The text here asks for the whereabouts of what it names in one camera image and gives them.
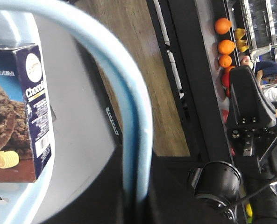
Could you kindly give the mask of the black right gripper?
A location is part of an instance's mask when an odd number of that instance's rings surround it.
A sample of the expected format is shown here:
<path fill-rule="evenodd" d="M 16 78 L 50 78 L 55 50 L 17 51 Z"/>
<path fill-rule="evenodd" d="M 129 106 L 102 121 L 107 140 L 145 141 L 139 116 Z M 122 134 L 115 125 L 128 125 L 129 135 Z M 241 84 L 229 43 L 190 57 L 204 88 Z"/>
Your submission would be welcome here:
<path fill-rule="evenodd" d="M 274 105 L 259 88 L 254 72 L 239 66 L 229 73 L 227 136 L 235 165 L 255 179 L 277 176 L 277 117 Z"/>

